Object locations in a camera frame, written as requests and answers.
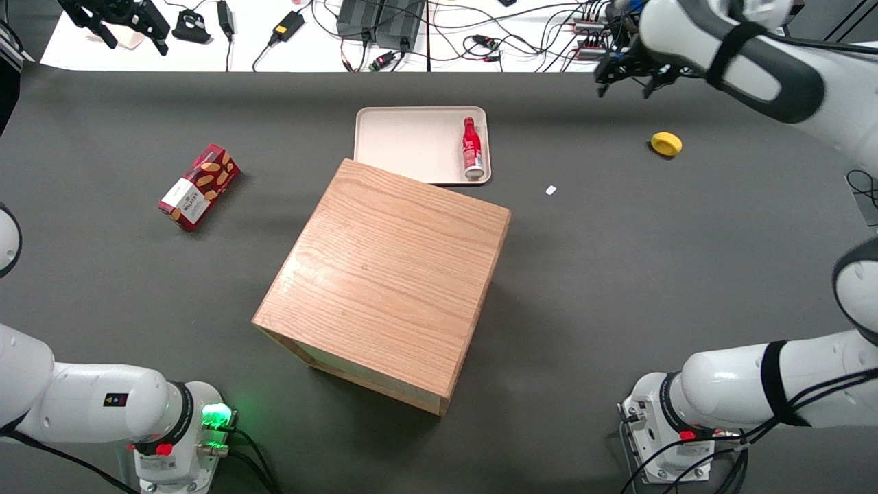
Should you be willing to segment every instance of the oak wood grain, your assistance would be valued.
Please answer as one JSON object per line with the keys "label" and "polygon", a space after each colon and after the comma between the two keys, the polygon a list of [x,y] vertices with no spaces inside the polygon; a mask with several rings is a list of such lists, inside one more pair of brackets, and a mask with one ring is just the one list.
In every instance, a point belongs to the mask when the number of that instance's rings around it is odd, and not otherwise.
{"label": "oak wood grain", "polygon": [[447,406],[509,220],[504,207],[345,160],[253,324]]}

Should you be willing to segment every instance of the red cookie box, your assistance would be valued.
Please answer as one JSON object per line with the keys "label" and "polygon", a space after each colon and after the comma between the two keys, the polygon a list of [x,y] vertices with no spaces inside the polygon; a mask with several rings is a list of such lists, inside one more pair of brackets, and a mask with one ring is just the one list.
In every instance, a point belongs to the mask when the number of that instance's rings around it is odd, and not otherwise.
{"label": "red cookie box", "polygon": [[239,173],[228,152],[211,144],[159,201],[159,209],[180,228],[192,231]]}

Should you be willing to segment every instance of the red light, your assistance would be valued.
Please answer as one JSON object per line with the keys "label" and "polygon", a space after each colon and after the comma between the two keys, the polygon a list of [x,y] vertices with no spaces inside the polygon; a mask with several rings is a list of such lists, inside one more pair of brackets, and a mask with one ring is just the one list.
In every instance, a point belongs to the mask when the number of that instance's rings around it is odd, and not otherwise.
{"label": "red light", "polygon": [[162,443],[155,447],[155,454],[158,454],[159,456],[168,456],[173,449],[174,445]]}

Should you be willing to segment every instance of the white table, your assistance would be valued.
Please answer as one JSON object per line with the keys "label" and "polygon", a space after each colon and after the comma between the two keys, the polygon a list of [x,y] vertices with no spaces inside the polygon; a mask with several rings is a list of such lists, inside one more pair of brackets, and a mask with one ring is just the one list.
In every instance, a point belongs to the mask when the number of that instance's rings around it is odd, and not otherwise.
{"label": "white table", "polygon": [[[154,0],[156,6],[171,24],[176,24],[179,7],[166,5],[162,0]],[[169,0],[172,3],[195,6],[198,2],[193,0]],[[291,0],[227,0],[229,7],[234,12],[237,34],[231,56],[231,70],[234,72],[249,72],[254,59],[265,48],[271,29],[283,18],[290,9],[298,10],[303,5],[295,5]],[[555,15],[550,27],[561,24],[567,18],[569,12],[560,13],[563,10],[572,11],[579,7],[576,2],[564,0],[520,0],[517,4],[504,7],[496,0],[436,0],[428,4],[430,9],[430,21],[438,26],[461,26],[470,25],[483,21],[474,27],[458,29],[440,29],[446,40],[435,28],[430,28],[431,56],[434,59],[449,59],[456,56],[454,50],[463,53],[462,43],[464,38],[473,34],[483,34],[496,39],[507,35],[501,27],[490,22],[484,14],[467,10],[464,7],[476,7],[494,17],[507,16],[520,11],[543,7],[541,10],[524,13],[509,19],[501,20],[503,27],[510,32],[522,36],[530,44],[539,47],[540,37],[546,25],[546,21]],[[340,45],[337,37],[324,31],[317,23],[320,22],[332,33],[335,33],[335,17],[342,0],[314,0],[313,5],[302,11],[306,18],[305,25],[286,43],[280,43],[273,47],[259,62],[257,69],[260,72],[344,72],[341,63]],[[607,2],[601,2],[601,17]],[[167,56],[160,56],[149,40],[143,41],[134,50],[126,50],[117,47],[110,50],[103,42],[92,41],[86,38],[89,33],[86,29],[80,29],[73,25],[66,14],[61,14],[58,25],[55,27],[52,39],[49,41],[46,52],[43,54],[43,64],[72,70],[99,70],[99,71],[191,71],[191,72],[221,72],[226,69],[227,41],[220,30],[217,21],[217,10],[214,0],[207,0],[199,9],[198,13],[205,17],[207,32],[213,39],[206,45],[190,43],[168,37],[169,52]],[[415,52],[426,54],[427,52],[427,26],[421,22],[421,36],[415,43]],[[550,51],[554,53],[572,49],[575,42],[571,26],[560,27],[551,30],[551,36],[546,36],[547,43],[551,42]],[[526,48],[520,41],[510,42],[521,48]],[[549,65],[555,55],[527,55],[521,51],[504,44],[503,70],[506,72],[533,72],[537,70],[548,57],[544,64]],[[359,63],[362,55],[362,42],[358,40],[346,40],[344,51],[348,59],[355,66]],[[388,50],[371,45],[367,49],[365,65]],[[565,65],[564,59],[555,62],[548,71],[558,72]],[[568,72],[591,72],[596,62],[574,62],[566,70]],[[427,70],[427,59],[417,54],[409,54],[397,68],[397,71],[424,72]],[[435,72],[499,72],[499,63],[482,62],[481,60],[455,60],[451,62],[432,63]]]}

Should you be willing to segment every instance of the green light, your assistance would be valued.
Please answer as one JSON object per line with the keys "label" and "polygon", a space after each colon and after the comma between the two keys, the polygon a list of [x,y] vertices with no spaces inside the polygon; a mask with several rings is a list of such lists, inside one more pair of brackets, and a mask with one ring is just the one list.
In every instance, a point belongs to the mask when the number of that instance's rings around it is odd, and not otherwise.
{"label": "green light", "polygon": [[205,405],[201,409],[201,424],[208,427],[225,427],[232,421],[232,409],[225,403]]}

